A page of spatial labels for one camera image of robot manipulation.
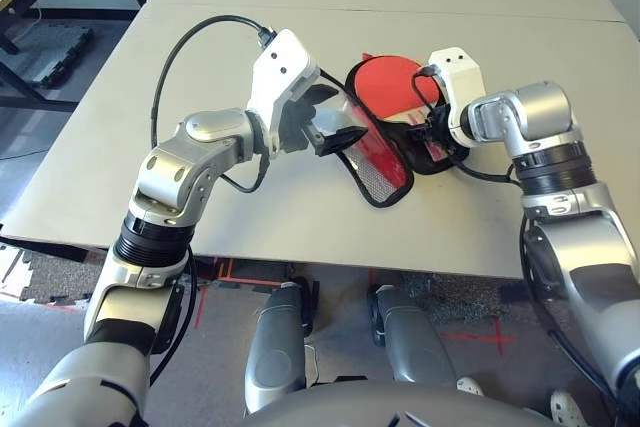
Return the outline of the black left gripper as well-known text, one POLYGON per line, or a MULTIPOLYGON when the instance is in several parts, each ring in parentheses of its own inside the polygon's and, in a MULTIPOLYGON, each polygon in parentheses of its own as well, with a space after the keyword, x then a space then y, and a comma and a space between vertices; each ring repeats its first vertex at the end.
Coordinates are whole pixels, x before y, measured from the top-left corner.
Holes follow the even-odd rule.
POLYGON ((366 127, 345 127, 331 135, 318 133, 312 124, 319 105, 339 93, 329 85, 312 85, 300 99, 283 106, 278 135, 280 150, 292 153, 306 150, 309 145, 318 157, 338 154, 357 143, 367 132, 366 127))

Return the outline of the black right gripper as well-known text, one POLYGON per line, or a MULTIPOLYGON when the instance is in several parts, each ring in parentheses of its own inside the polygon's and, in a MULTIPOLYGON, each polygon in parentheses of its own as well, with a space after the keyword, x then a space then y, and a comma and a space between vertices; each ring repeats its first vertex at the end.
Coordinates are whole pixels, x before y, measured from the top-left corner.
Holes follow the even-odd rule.
POLYGON ((413 142, 428 143, 435 140, 446 153, 457 153, 460 146, 454 141, 448 126, 450 105, 442 104, 433 110, 419 109, 420 118, 426 124, 410 125, 407 136, 413 142))

